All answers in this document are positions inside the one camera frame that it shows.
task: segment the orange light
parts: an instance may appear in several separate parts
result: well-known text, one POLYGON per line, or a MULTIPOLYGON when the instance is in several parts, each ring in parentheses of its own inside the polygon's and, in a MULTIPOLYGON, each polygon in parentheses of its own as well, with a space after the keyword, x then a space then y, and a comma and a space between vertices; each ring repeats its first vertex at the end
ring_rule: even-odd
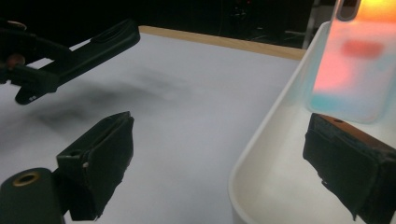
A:
POLYGON ((361 0, 357 21, 396 22, 396 1, 361 0))

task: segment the dark background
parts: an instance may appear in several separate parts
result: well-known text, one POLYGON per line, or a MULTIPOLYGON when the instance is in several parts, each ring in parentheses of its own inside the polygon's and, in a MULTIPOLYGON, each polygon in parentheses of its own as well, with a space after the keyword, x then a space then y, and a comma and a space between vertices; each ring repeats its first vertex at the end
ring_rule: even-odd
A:
POLYGON ((25 23, 29 32, 68 47, 132 18, 140 25, 299 48, 313 1, 2 0, 0 17, 25 23), (290 31, 301 35, 290 38, 290 31))

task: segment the white table surface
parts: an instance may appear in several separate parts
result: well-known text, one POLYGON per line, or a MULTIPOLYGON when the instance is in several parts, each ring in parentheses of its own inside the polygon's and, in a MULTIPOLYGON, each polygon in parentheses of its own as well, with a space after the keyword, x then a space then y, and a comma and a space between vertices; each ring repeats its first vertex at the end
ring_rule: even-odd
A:
POLYGON ((56 155, 96 122, 130 111, 134 157, 96 223, 232 223, 230 172, 297 65, 142 34, 136 46, 30 105, 17 105, 18 88, 3 85, 0 181, 55 170, 56 155))

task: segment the blurry object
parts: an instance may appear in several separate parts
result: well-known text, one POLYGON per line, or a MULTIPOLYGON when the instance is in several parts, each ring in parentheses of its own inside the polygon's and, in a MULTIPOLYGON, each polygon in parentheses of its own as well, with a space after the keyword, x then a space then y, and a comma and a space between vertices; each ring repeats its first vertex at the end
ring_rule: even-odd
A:
POLYGON ((49 92, 56 92, 64 83, 82 75, 100 63, 120 54, 135 45, 139 31, 134 21, 126 20, 93 37, 89 43, 76 49, 54 43, 26 32, 10 21, 0 21, 1 59, 6 60, 12 53, 19 53, 26 61, 33 62, 41 58, 53 62, 40 69, 17 64, 13 68, 0 70, 0 83, 8 80, 21 86, 16 101, 27 105, 49 92))

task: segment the white bin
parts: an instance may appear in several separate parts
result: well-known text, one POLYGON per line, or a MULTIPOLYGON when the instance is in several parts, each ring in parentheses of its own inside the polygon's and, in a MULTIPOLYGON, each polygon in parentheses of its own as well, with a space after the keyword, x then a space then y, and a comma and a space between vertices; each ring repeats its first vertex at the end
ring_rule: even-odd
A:
MULTIPOLYGON (((303 159, 304 135, 312 114, 305 106, 305 90, 315 75, 328 29, 328 22, 321 25, 288 85, 233 168, 229 196, 235 224, 364 223, 359 218, 353 221, 338 198, 322 186, 314 167, 303 159)), ((395 147, 395 92, 392 90, 392 100, 376 123, 349 123, 395 147)))

